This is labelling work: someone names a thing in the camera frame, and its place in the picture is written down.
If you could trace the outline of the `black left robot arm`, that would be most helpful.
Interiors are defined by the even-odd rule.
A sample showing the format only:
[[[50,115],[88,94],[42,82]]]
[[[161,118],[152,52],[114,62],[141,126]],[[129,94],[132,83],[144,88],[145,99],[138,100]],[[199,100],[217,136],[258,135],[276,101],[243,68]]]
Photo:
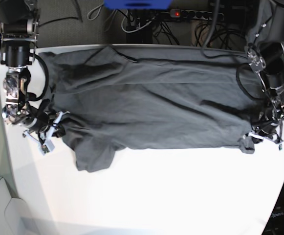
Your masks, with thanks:
[[[284,0],[256,0],[249,13],[245,52],[262,83],[263,116],[253,136],[282,143],[284,120]]]

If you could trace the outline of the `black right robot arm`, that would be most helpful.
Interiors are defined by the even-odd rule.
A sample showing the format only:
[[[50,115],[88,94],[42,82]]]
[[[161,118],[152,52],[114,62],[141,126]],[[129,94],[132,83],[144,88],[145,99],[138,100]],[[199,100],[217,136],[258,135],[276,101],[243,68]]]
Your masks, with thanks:
[[[60,124],[61,116],[46,111],[50,101],[45,99],[49,85],[49,72],[37,48],[40,11],[35,0],[0,0],[0,64],[8,68],[3,81],[6,92],[2,110],[4,121],[10,125],[26,128],[24,136],[36,133],[37,142],[44,144],[52,137],[62,137],[65,130]],[[38,61],[45,81],[40,95],[30,93],[30,65]]]

